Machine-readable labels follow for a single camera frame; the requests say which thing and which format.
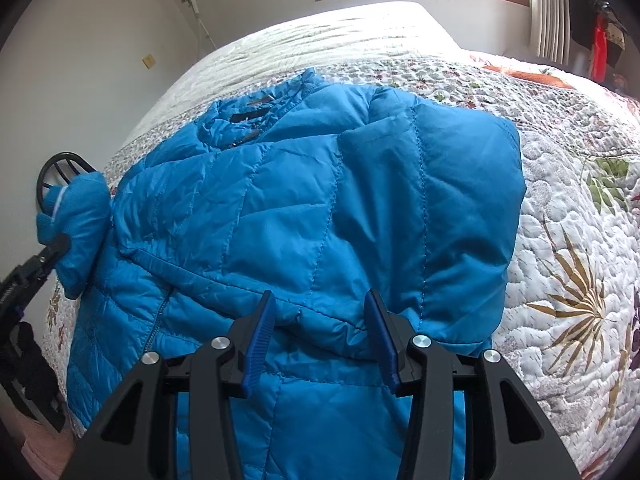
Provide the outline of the white pleated curtain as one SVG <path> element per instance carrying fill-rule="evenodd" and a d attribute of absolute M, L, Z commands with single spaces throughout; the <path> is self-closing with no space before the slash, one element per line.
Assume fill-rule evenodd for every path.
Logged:
<path fill-rule="evenodd" d="M 530 50 L 566 65 L 570 59 L 570 0 L 529 0 Z"/>

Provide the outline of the white wall mounted handset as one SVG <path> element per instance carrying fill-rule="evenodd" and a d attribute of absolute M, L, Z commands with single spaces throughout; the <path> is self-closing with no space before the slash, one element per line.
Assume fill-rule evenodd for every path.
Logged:
<path fill-rule="evenodd" d="M 215 41 L 213 40 L 212 36 L 210 36 L 210 33 L 201 18 L 198 0 L 181 0 L 181 2 L 185 3 L 191 9 L 196 26 L 198 26 L 198 49 L 201 49 L 201 36 L 204 36 L 213 50 L 216 50 L 217 46 L 215 44 Z"/>

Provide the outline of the pink cushion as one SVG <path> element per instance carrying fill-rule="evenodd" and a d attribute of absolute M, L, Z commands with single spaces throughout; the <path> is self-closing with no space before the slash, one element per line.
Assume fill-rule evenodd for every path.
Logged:
<path fill-rule="evenodd" d="M 17 412 L 24 442 L 21 453 L 26 462 L 41 479 L 55 480 L 61 477 L 75 448 L 75 436 L 68 422 L 60 432 L 50 432 L 43 424 Z"/>

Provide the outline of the blue puffer jacket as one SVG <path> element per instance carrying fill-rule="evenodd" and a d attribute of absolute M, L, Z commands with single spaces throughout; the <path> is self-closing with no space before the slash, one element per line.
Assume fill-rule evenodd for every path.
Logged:
<path fill-rule="evenodd" d="M 183 356 L 252 312 L 277 316 L 232 405 L 250 479 L 391 479 L 411 402 L 370 356 L 364 298 L 448 350 L 490 346 L 525 195 L 510 120 L 313 70 L 219 101 L 114 188 L 51 188 L 37 218 L 80 302 L 67 402 L 82 426 L 145 352 Z"/>

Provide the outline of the yellow wall socket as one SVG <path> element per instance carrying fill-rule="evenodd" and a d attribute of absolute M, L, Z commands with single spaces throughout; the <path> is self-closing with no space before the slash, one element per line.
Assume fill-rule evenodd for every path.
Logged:
<path fill-rule="evenodd" d="M 152 54 L 145 55 L 145 57 L 142 58 L 142 63 L 148 70 L 156 64 L 155 58 Z"/>

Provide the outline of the floral quilted bedspread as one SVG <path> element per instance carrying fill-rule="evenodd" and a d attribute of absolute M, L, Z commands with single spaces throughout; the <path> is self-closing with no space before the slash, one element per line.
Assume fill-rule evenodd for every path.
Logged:
<path fill-rule="evenodd" d="M 207 55 L 134 128 L 106 184 L 214 103 L 306 70 L 514 123 L 525 195 L 488 348 L 529 388 L 579 477 L 607 474 L 639 421 L 638 104 L 560 70 L 463 50 L 417 4 L 370 4 L 274 25 Z M 66 400 L 79 306 L 58 283 L 47 354 Z"/>

